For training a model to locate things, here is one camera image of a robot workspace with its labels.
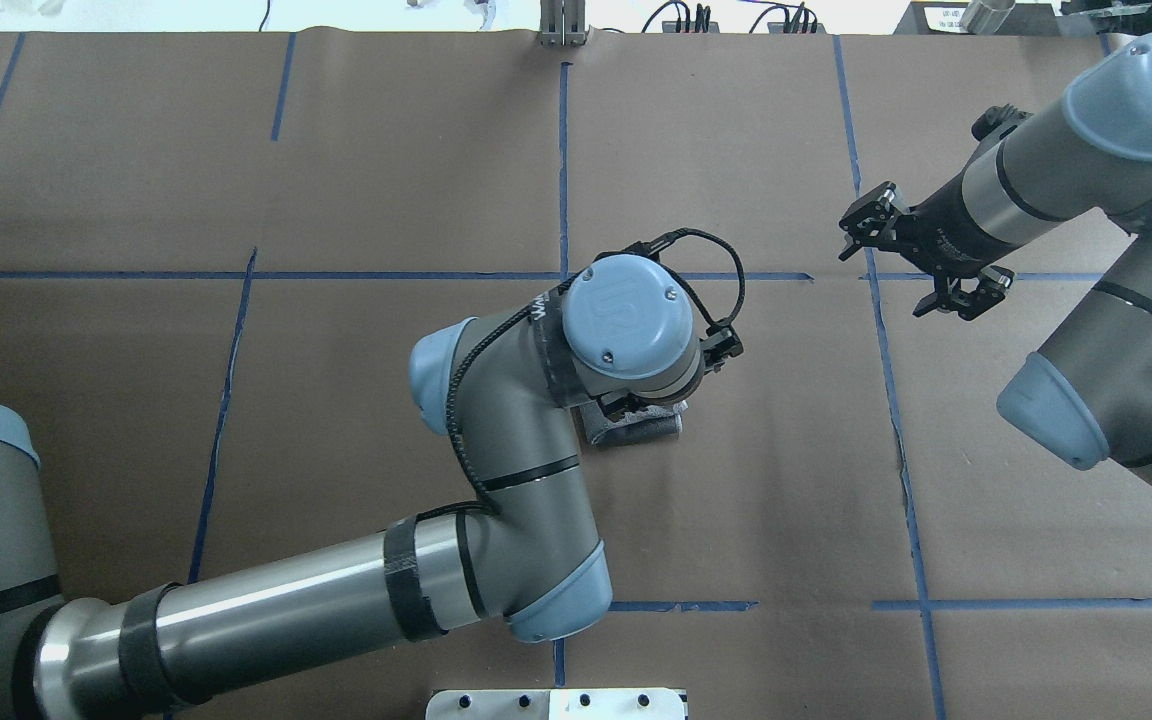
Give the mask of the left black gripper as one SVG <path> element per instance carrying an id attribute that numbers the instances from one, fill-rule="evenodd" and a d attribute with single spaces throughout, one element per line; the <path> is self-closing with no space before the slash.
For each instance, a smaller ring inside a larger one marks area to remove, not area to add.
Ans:
<path id="1" fill-rule="evenodd" d="M 687 343 L 679 359 L 673 361 L 664 372 L 626 381 L 623 388 L 596 397 L 596 406 L 609 420 L 621 420 L 626 415 L 637 414 L 647 407 L 675 406 L 699 388 L 704 376 L 721 372 L 723 364 L 742 351 L 744 346 L 732 325 L 710 325 L 707 333 Z"/>

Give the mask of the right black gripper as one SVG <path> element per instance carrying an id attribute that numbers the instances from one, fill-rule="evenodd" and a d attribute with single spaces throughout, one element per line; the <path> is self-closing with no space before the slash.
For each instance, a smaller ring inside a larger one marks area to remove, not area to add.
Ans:
<path id="1" fill-rule="evenodd" d="M 1015 273 L 992 262 L 1009 249 L 969 214 L 963 183 L 950 181 L 914 209 L 905 209 L 896 183 L 886 181 L 852 202 L 838 227 L 846 233 L 846 262 L 864 247 L 896 252 L 931 275 L 934 290 L 914 309 L 977 319 L 1006 300 Z"/>

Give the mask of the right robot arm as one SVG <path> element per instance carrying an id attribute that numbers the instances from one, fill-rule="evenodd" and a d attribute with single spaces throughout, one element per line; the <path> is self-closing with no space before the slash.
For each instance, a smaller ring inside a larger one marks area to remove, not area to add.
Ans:
<path id="1" fill-rule="evenodd" d="M 1015 275 L 1001 262 L 1060 225 L 1102 214 L 1115 260 L 996 397 L 1001 418 L 1064 464 L 1114 462 L 1152 487 L 1152 33 L 1079 73 L 1046 109 L 983 113 L 955 176 L 905 202 L 884 182 L 840 219 L 842 259 L 872 249 L 931 278 L 918 316 L 973 320 Z"/>

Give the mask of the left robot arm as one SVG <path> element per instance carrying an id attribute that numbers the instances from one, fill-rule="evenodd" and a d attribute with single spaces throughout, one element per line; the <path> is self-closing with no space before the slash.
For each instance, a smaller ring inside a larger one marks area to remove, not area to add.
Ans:
<path id="1" fill-rule="evenodd" d="M 654 251 L 608 252 L 511 313 L 420 338 L 410 387 L 473 500 L 259 568 L 67 600 L 26 423 L 0 406 L 0 719 L 138 719 L 503 617 L 561 639 L 612 602 L 573 409 L 689 396 L 740 355 Z"/>

